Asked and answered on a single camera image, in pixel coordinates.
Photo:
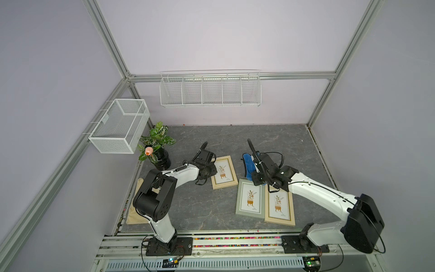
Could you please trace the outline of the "blue microfibre cloth black trim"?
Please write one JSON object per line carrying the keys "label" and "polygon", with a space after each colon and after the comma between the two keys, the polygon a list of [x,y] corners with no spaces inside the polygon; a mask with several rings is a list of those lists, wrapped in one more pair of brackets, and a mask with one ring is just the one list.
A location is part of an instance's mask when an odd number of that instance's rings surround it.
{"label": "blue microfibre cloth black trim", "polygon": [[245,167],[245,177],[249,181],[253,181],[253,176],[258,173],[258,169],[253,161],[253,156],[248,153],[242,154],[242,161]]}

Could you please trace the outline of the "beige picture frame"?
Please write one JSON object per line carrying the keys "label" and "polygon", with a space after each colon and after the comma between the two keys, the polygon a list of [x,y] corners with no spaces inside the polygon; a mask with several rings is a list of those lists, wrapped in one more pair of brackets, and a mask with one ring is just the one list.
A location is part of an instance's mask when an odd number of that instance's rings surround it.
{"label": "beige picture frame", "polygon": [[239,184],[231,156],[222,156],[214,162],[217,174],[211,178],[213,190],[237,186]]}

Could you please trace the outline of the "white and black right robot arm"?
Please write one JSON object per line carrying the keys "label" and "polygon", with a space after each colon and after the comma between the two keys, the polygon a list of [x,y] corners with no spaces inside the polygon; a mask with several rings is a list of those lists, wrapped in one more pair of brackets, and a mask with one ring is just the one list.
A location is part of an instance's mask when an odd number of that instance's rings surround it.
{"label": "white and black right robot arm", "polygon": [[335,190],[293,167],[277,165],[266,153],[244,154],[242,159],[254,185],[265,185],[270,193],[285,191],[304,197],[338,217],[336,222],[308,223],[302,229],[295,245],[303,253],[329,244],[348,244],[366,254],[376,251],[385,223],[373,198]]}

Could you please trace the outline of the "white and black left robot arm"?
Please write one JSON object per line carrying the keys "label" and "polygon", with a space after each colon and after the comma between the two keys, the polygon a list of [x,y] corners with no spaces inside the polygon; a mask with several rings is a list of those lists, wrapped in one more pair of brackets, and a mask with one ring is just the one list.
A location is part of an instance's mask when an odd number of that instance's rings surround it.
{"label": "white and black left robot arm", "polygon": [[172,170],[151,170],[133,199],[136,212],[146,218],[155,239],[166,247],[174,244],[177,231],[169,218],[175,190],[188,183],[207,180],[217,174],[214,153],[202,147],[195,157]]}

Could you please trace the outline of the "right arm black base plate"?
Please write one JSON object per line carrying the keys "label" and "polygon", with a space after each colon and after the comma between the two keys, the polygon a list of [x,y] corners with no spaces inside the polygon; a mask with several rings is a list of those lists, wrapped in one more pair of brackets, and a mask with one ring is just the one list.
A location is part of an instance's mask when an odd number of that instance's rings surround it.
{"label": "right arm black base plate", "polygon": [[329,253],[330,249],[327,245],[317,246],[305,238],[300,238],[296,235],[285,235],[281,237],[282,247],[285,254],[317,254]]}

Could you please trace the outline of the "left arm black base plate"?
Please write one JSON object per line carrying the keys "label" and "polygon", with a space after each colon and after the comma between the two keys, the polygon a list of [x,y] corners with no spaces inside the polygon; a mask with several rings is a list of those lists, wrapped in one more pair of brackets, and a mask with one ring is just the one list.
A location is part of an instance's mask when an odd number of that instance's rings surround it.
{"label": "left arm black base plate", "polygon": [[157,238],[151,238],[146,245],[146,256],[191,256],[193,238],[176,237],[169,243],[163,243]]}

